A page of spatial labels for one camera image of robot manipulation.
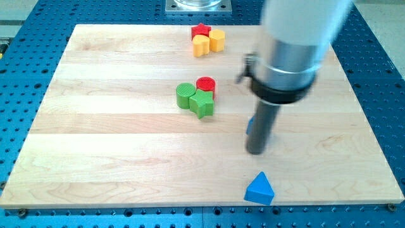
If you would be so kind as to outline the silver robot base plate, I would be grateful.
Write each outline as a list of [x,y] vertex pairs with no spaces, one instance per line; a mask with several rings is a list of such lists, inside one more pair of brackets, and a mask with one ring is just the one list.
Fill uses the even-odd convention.
[[231,13],[231,0],[166,0],[165,12],[182,13]]

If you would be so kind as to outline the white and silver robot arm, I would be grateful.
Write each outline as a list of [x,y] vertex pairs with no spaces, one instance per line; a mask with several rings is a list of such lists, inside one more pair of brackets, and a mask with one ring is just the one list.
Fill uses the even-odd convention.
[[245,57],[238,77],[265,105],[305,97],[330,42],[342,26],[350,0],[268,0],[263,3],[256,49]]

